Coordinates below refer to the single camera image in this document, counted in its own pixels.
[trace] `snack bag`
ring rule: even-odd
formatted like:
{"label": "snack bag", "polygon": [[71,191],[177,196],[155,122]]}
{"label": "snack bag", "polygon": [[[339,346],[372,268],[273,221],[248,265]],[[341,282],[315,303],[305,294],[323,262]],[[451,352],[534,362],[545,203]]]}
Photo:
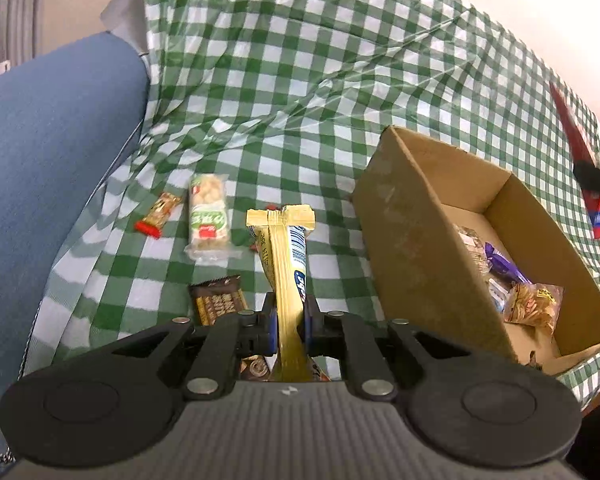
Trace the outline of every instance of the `snack bag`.
{"label": "snack bag", "polygon": [[[213,325],[223,314],[247,309],[239,275],[189,285],[188,288],[203,325]],[[269,376],[269,366],[261,355],[247,357],[240,362],[240,378],[243,381],[268,381]]]}
{"label": "snack bag", "polygon": [[171,211],[176,207],[182,199],[171,193],[161,193],[158,200],[155,201],[147,215],[136,222],[134,229],[142,234],[160,238],[162,236],[162,228],[167,223]]}
{"label": "snack bag", "polygon": [[487,261],[487,255],[484,252],[484,245],[482,244],[478,233],[468,227],[460,227],[458,225],[454,225],[454,227],[456,228],[456,231],[458,231],[460,239],[464,242],[464,246],[469,251],[478,272],[484,276],[489,272],[489,263]]}
{"label": "snack bag", "polygon": [[189,245],[185,252],[192,260],[214,262],[240,251],[231,244],[226,212],[226,176],[197,174],[189,184]]}
{"label": "snack bag", "polygon": [[504,321],[537,326],[551,335],[560,313],[562,287],[543,283],[517,283],[504,309]]}

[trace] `chocolate bar wrapper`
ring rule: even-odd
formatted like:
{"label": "chocolate bar wrapper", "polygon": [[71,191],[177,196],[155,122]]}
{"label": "chocolate bar wrapper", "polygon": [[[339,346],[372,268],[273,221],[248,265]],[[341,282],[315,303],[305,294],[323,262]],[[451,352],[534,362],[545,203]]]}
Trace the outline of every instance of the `chocolate bar wrapper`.
{"label": "chocolate bar wrapper", "polygon": [[[223,314],[247,309],[238,275],[189,285],[189,295],[203,325],[213,325]],[[240,362],[242,380],[267,381],[269,377],[270,370],[263,356],[247,357]]]}
{"label": "chocolate bar wrapper", "polygon": [[225,175],[207,173],[195,175],[189,183],[189,244],[184,251],[192,260],[240,256],[230,240],[225,181]]}
{"label": "chocolate bar wrapper", "polygon": [[487,261],[491,264],[491,272],[511,283],[531,284],[522,272],[504,255],[490,243],[485,243],[484,251],[487,254]]}

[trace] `blue fabric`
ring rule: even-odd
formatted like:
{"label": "blue fabric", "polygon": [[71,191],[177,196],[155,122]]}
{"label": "blue fabric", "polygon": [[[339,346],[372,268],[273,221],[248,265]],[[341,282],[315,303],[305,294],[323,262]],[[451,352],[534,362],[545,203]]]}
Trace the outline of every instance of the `blue fabric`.
{"label": "blue fabric", "polygon": [[[0,76],[0,396],[16,380],[54,257],[144,116],[138,54],[96,34]],[[6,444],[0,435],[0,452]]]}

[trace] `purple candy wrapper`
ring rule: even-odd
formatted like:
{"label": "purple candy wrapper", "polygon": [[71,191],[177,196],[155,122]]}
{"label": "purple candy wrapper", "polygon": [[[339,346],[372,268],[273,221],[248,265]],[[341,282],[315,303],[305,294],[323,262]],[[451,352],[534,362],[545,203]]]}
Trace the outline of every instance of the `purple candy wrapper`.
{"label": "purple candy wrapper", "polygon": [[510,282],[531,283],[514,264],[507,260],[502,253],[490,243],[485,243],[484,252],[487,254],[487,261],[491,264],[491,272],[494,274],[497,274],[504,280]]}

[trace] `red object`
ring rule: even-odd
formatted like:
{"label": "red object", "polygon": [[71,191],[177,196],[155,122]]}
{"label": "red object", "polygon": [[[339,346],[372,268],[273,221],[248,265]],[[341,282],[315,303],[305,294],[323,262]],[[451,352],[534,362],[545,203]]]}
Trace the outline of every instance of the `red object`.
{"label": "red object", "polygon": [[153,238],[160,238],[160,236],[162,236],[160,229],[158,229],[156,226],[146,224],[142,220],[138,220],[135,223],[134,229],[147,236],[152,236]]}
{"label": "red object", "polygon": [[200,238],[215,238],[216,237],[216,226],[213,225],[201,225],[198,230],[198,236]]}
{"label": "red object", "polygon": [[[567,103],[553,83],[550,84],[550,87],[555,107],[558,109],[558,116],[562,123],[562,129],[564,130],[567,142],[569,143],[571,159],[574,162],[583,160],[595,166],[596,163],[591,157],[587,143],[582,138],[582,132],[573,119]],[[600,239],[600,193],[582,188],[580,188],[580,192],[582,193],[582,198],[584,199],[584,204],[587,208],[589,221],[593,230],[593,237],[595,240],[598,240]]]}

